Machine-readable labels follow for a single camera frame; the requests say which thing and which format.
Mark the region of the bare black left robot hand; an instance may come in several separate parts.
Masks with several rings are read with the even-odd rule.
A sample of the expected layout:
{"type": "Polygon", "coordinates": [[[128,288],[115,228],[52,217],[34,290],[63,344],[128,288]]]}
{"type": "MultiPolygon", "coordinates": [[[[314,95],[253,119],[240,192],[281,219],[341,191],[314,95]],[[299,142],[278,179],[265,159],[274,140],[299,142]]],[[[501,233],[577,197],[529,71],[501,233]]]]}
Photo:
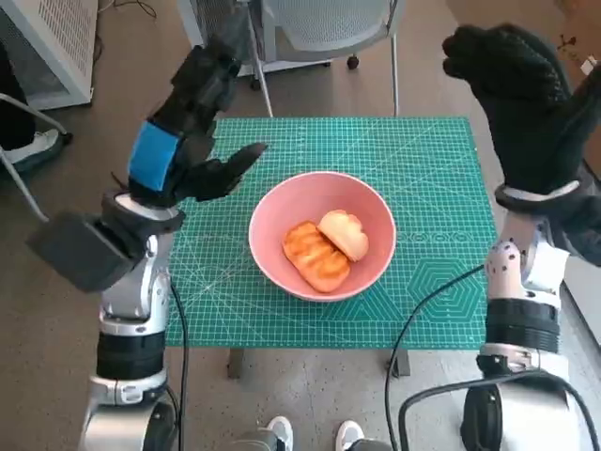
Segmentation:
{"type": "Polygon", "coordinates": [[[128,187],[136,202],[171,208],[186,198],[225,197],[268,148],[252,143],[226,161],[209,157],[216,116],[233,100],[245,51],[243,42],[212,38],[189,52],[171,80],[171,93],[133,145],[128,187]]]}

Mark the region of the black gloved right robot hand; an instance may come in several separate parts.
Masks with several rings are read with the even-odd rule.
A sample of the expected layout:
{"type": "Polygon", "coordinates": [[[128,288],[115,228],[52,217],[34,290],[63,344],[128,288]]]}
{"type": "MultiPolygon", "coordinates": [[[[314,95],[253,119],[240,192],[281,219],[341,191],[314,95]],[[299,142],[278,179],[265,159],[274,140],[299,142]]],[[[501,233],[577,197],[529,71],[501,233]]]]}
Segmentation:
{"type": "Polygon", "coordinates": [[[600,69],[572,90],[554,50],[504,23],[461,25],[442,43],[444,72],[481,104],[507,187],[550,194],[577,178],[600,120],[600,69]]]}

